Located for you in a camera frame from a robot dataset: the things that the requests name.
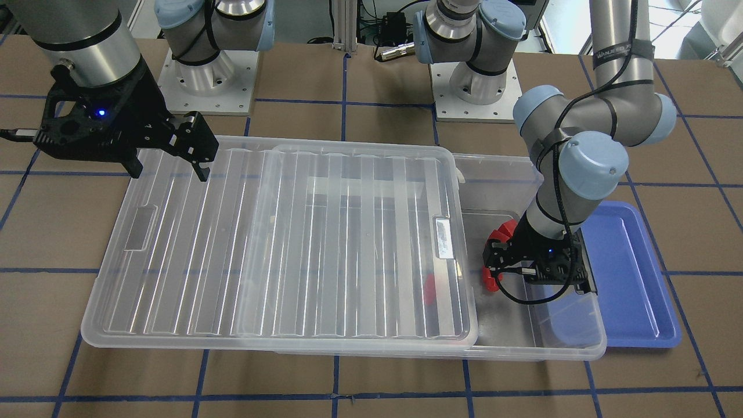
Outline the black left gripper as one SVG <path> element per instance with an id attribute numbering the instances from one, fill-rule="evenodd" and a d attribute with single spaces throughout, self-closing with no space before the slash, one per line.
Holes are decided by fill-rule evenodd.
<path id="1" fill-rule="evenodd" d="M 579 294 L 596 291 L 581 231 L 571 241 L 566 236 L 552 240 L 523 219 L 507 243 L 486 241 L 483 265 L 522 275 L 528 284 L 563 287 L 568 282 Z"/>

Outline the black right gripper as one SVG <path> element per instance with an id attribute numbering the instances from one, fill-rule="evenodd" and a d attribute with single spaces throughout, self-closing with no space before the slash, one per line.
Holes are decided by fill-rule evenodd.
<path id="1" fill-rule="evenodd" d="M 56 64 L 42 122 L 33 138 L 43 153 L 61 160 L 120 163 L 132 178 L 143 164 L 140 148 L 160 148 L 189 162 L 200 182 L 219 148 L 201 112 L 172 116 L 148 64 L 139 61 L 122 79 L 102 87 L 82 87 L 71 69 Z"/>

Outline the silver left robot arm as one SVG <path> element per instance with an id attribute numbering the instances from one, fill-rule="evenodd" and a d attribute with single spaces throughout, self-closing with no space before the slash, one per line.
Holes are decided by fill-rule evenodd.
<path id="1" fill-rule="evenodd" d="M 521 219 L 488 237 L 481 277 L 488 291 L 522 305 L 529 301 L 510 294 L 503 275 L 559 287 L 538 304 L 586 283 L 579 228 L 628 169 L 627 148 L 658 143 L 676 125 L 671 98 L 654 90 L 648 3 L 591 1 L 589 10 L 594 88 L 568 99 L 539 85 L 513 106 L 543 182 Z M 491 105 L 502 97 L 526 20 L 510 1 L 429 1 L 412 22 L 416 56 L 424 64 L 456 63 L 449 79 L 455 95 Z"/>

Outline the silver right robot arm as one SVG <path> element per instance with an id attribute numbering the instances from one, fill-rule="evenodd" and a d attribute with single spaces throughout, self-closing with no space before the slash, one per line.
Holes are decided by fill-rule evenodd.
<path id="1" fill-rule="evenodd" d="M 119 163 L 138 178 L 141 149 L 182 158 L 206 182 L 219 143 L 199 111 L 176 116 L 112 1 L 8 1 L 53 64 L 38 129 L 3 129 L 61 160 Z M 157 1 L 176 80 L 197 97 L 238 80 L 229 51 L 268 51 L 275 42 L 272 1 Z"/>

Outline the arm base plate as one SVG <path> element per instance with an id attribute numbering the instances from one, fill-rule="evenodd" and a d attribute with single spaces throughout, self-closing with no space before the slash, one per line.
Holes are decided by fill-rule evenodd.
<path id="1" fill-rule="evenodd" d="M 466 63 L 429 65 L 435 116 L 441 122 L 513 122 L 513 107 L 522 96 L 517 69 L 485 76 Z"/>
<path id="2" fill-rule="evenodd" d="M 172 114 L 249 116 L 257 81 L 258 51 L 221 51 L 203 66 L 165 58 L 157 84 Z"/>

